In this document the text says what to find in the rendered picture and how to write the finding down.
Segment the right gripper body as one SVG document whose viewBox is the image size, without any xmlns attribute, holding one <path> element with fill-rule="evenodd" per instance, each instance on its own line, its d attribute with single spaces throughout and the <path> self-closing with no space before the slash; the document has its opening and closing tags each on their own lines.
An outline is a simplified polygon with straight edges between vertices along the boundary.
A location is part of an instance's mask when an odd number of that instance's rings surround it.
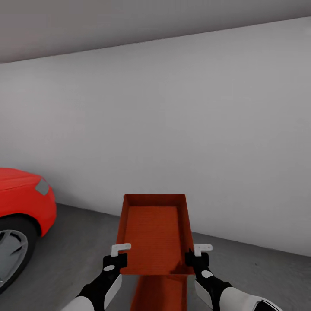
<svg viewBox="0 0 311 311">
<path fill-rule="evenodd" d="M 201 253 L 201 257 L 196 257 L 191 251 L 189 253 L 185 253 L 186 266 L 192 266 L 194 268 L 197 263 L 205 263 L 206 266 L 209 266 L 208 253 Z"/>
</svg>

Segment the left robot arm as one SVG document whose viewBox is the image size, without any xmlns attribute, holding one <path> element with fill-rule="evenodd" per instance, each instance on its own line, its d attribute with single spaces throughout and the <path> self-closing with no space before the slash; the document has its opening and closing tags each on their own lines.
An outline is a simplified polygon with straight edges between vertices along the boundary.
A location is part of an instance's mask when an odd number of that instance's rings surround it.
<svg viewBox="0 0 311 311">
<path fill-rule="evenodd" d="M 112 245 L 111 255 L 104 256 L 102 274 L 91 284 L 86 284 L 80 294 L 61 311 L 105 311 L 122 283 L 120 269 L 127 267 L 127 253 L 131 243 Z"/>
</svg>

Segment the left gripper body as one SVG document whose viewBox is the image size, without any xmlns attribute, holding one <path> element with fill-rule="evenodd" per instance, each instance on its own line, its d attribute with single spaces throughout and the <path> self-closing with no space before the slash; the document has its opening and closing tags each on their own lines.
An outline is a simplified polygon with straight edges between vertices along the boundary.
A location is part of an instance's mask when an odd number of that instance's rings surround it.
<svg viewBox="0 0 311 311">
<path fill-rule="evenodd" d="M 127 267 L 127 253 L 118 254 L 118 256 L 115 256 L 115 257 L 111 257 L 111 255 L 104 256 L 103 268 L 112 261 L 118 262 L 120 265 L 120 268 Z"/>
</svg>

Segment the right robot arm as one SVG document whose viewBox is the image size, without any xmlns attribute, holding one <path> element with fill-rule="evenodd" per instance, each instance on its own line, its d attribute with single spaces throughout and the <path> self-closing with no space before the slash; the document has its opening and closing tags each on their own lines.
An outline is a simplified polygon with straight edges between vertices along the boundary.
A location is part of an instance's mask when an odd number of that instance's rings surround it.
<svg viewBox="0 0 311 311">
<path fill-rule="evenodd" d="M 213 311 L 283 311 L 268 299 L 250 295 L 233 287 L 229 282 L 216 278 L 209 270 L 211 244 L 195 244 L 194 252 L 185 253 L 186 266 L 196 274 L 195 289 L 198 297 Z"/>
</svg>

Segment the storage box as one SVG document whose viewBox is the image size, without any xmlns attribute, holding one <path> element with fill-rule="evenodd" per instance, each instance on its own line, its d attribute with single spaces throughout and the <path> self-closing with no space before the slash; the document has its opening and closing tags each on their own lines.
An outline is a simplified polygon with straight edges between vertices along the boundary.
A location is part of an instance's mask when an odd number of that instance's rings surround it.
<svg viewBox="0 0 311 311">
<path fill-rule="evenodd" d="M 187 311 L 188 275 L 140 275 L 130 311 Z"/>
<path fill-rule="evenodd" d="M 194 252 L 185 194 L 125 194 L 116 244 L 125 243 L 122 275 L 194 275 L 185 264 Z"/>
</svg>

